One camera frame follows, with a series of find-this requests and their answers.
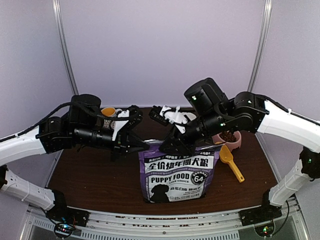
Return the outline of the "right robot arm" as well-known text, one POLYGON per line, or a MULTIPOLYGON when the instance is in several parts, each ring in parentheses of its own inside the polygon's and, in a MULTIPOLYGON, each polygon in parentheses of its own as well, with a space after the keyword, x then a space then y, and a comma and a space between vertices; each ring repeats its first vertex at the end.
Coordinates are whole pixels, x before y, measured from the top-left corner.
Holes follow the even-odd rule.
POLYGON ((294 167, 268 191, 267 202, 257 208, 259 220, 268 220, 276 207, 281 207, 307 181, 319 178, 318 121, 299 115, 265 95, 243 91, 228 98, 212 78, 193 84, 184 96, 195 110, 195 118, 187 116, 179 107, 163 106, 159 110, 160 122, 172 124, 160 148, 164 153, 190 155, 196 142, 224 131, 269 134, 302 145, 294 167))

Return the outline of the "yellow plastic scoop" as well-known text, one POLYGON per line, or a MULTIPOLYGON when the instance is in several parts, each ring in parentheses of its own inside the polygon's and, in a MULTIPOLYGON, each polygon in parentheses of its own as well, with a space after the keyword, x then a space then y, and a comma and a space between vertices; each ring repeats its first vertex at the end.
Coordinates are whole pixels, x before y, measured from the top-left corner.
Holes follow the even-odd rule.
POLYGON ((226 145, 223 145, 221 147, 219 151, 219 159, 222 163, 227 164, 229 166, 229 168, 232 170, 233 174, 240 183, 243 183, 245 181, 244 176, 242 175, 241 171, 234 162, 233 154, 226 145))

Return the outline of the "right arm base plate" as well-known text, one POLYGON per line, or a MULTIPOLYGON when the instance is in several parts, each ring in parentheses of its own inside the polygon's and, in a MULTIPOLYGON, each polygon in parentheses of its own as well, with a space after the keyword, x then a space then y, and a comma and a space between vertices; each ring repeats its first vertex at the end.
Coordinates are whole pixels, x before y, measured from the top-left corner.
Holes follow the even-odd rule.
POLYGON ((239 217, 243 226, 255 225, 271 221, 282 216, 281 207, 273 205, 261 205, 239 211, 239 217))

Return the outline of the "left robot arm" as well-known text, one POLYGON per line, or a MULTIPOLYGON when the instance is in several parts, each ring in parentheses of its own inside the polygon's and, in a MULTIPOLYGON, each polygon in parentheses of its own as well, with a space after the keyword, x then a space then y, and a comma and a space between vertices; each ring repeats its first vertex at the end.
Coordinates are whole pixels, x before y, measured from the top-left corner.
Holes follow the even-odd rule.
POLYGON ((133 128, 143 119, 135 105, 116 117, 103 116, 101 100, 92 94, 72 96, 31 127, 0 140, 0 191, 45 211, 61 222, 72 218, 64 194, 30 183, 8 169, 7 164, 30 156, 51 154, 75 146, 106 149, 111 159, 149 149, 133 128))

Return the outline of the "purple pet food bag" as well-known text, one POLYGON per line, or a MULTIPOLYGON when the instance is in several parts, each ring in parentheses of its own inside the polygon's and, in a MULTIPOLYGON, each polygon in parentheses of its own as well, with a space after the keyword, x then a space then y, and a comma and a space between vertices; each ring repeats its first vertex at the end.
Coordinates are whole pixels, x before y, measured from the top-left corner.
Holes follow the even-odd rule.
POLYGON ((161 140, 149 139, 138 153, 140 187, 147 203, 173 203, 203 198, 212 183, 221 145, 197 147, 193 155, 160 151, 161 140))

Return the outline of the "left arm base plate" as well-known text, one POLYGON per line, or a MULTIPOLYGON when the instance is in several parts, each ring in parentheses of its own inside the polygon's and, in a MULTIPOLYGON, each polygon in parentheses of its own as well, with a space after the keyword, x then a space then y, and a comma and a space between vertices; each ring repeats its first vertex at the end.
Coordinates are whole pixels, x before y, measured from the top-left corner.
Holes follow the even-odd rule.
POLYGON ((54 206, 46 212, 46 215, 57 222, 67 223, 73 226, 86 227, 90 213, 85 210, 54 206))

